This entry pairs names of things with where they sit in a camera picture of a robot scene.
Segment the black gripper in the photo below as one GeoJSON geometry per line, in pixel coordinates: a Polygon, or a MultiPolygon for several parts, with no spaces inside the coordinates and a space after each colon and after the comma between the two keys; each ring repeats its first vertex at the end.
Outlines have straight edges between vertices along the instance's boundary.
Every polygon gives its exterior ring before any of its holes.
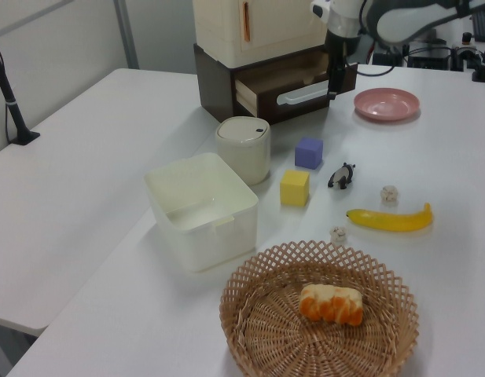
{"type": "Polygon", "coordinates": [[[329,55],[329,84],[328,99],[331,101],[336,98],[337,93],[341,93],[345,80],[344,59],[352,56],[358,48],[359,35],[355,37],[343,37],[327,30],[325,36],[325,50],[329,55]]]}

